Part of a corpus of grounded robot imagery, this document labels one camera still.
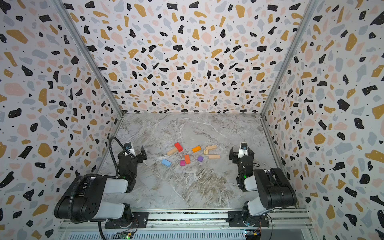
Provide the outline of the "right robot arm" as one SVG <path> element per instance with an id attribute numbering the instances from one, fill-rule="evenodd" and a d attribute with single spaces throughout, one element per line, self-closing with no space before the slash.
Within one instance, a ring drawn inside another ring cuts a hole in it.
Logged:
<path id="1" fill-rule="evenodd" d="M 276 209 L 293 207 L 297 196 L 287 177 L 280 168 L 270 170 L 254 169 L 260 165 L 254 162 L 255 153 L 247 143 L 241 143 L 239 151 L 230 150 L 229 160 L 238 167 L 237 186 L 243 192 L 257 192 L 258 196 L 244 204 L 239 217 L 230 217 L 247 227 L 263 225 L 263 217 Z"/>

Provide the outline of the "light blue wood block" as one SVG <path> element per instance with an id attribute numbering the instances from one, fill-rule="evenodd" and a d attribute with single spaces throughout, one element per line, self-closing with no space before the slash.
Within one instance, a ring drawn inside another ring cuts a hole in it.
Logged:
<path id="1" fill-rule="evenodd" d="M 166 159 L 163 159 L 162 160 L 162 164 L 167 166 L 167 167 L 170 167 L 172 163 L 170 161 L 166 160 Z"/>

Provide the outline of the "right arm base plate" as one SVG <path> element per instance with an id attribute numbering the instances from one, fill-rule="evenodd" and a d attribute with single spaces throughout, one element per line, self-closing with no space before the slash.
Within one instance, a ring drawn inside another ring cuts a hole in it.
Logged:
<path id="1" fill-rule="evenodd" d="M 226 220 L 231 228 L 235 227 L 269 227 L 270 223 L 267 216 L 251 216 L 243 211 L 229 211 Z"/>

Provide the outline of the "orange-red wood block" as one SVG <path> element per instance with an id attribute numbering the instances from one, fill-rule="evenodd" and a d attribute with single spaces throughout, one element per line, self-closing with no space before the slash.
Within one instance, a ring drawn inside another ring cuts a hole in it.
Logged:
<path id="1" fill-rule="evenodd" d="M 188 165 L 191 163 L 190 155 L 185 155 L 185 164 Z"/>

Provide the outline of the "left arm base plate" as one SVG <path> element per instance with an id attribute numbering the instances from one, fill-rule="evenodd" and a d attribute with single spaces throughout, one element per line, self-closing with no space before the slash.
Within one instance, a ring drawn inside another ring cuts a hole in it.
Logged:
<path id="1" fill-rule="evenodd" d="M 105 229 L 145 229 L 149 212 L 132 212 L 121 219 L 111 219 L 105 223 Z"/>

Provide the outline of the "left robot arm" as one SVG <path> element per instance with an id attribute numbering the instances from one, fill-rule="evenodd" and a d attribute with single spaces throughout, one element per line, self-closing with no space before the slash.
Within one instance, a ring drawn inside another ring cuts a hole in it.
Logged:
<path id="1" fill-rule="evenodd" d="M 134 222 L 129 204 L 103 200 L 107 194 L 127 194 L 136 184 L 138 164 L 147 159 L 144 147 L 135 153 L 131 143 L 124 144 L 118 154 L 117 176 L 87 174 L 77 176 L 58 201 L 54 216 L 74 224 L 111 221 L 112 225 L 125 228 Z"/>

